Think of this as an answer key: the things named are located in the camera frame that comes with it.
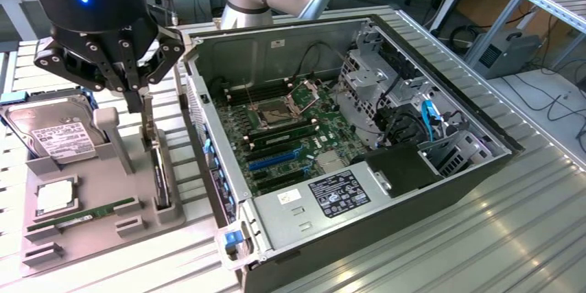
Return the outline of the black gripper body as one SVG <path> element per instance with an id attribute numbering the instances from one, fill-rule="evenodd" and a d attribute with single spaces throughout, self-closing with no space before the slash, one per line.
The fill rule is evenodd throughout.
<path id="1" fill-rule="evenodd" d="M 39 51 L 61 54 L 89 53 L 86 43 L 94 41 L 108 54 L 120 51 L 121 39 L 136 54 L 146 52 L 158 32 L 146 10 L 145 0 L 38 0 L 47 20 L 50 37 Z"/>

